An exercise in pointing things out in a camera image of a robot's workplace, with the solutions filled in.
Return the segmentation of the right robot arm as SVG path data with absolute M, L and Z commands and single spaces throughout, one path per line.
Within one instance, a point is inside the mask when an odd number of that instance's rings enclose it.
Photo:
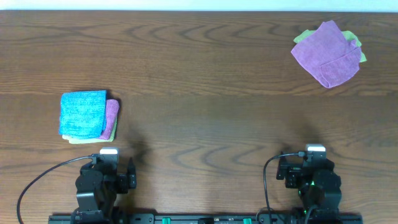
M 341 177 L 334 167 L 325 151 L 279 155 L 276 179 L 284 180 L 286 188 L 298 190 L 306 222 L 339 222 Z

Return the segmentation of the purple microfiber cloth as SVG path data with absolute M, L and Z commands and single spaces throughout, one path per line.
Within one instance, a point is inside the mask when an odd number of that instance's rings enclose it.
M 322 22 L 317 30 L 291 50 L 296 61 L 325 88 L 347 82 L 359 71 L 362 57 L 356 40 L 348 40 L 335 21 Z

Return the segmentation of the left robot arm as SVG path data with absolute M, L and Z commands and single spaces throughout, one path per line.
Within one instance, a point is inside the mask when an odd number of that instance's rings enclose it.
M 93 154 L 92 161 L 83 165 L 77 178 L 78 208 L 70 223 L 129 223 L 129 217 L 114 205 L 119 194 L 137 187 L 136 167 L 130 158 L 125 173 L 118 172 L 119 156 Z

